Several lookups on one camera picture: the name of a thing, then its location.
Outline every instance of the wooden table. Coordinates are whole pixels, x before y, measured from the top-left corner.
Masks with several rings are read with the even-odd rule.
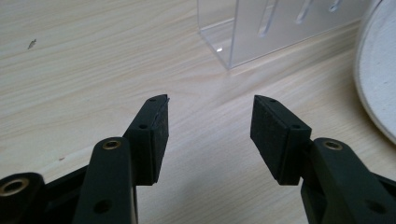
[[[300,188],[280,187],[249,138],[253,96],[396,179],[396,147],[355,90],[357,29],[227,71],[198,35],[195,0],[1,1],[0,178],[49,182],[86,165],[167,93],[170,137],[159,183],[137,189],[141,223],[306,223]]]

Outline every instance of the transparent plastic container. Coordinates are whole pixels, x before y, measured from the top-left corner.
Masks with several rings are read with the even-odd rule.
[[[357,21],[370,0],[198,0],[200,34],[227,68]]]

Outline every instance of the white round object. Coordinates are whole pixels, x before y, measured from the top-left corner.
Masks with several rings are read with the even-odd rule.
[[[362,21],[355,64],[361,101],[376,126],[396,144],[396,1],[373,4]]]

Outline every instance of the wood grain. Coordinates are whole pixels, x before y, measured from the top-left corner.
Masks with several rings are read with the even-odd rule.
[[[274,97],[396,179],[396,147],[355,90],[358,24],[227,71],[198,35],[196,1],[0,2],[0,178],[46,181],[88,163],[140,106],[167,93],[159,183],[138,188],[141,223],[306,223],[249,139],[254,94]]]

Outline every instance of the light wood surface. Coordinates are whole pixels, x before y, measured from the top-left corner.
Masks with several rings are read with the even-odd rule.
[[[141,223],[306,223],[300,187],[278,186],[249,138],[253,96],[396,179],[396,147],[356,93],[357,29],[227,71],[198,35],[195,0],[1,1],[0,178],[49,182],[86,165],[167,93],[170,137],[159,183],[137,188]]]

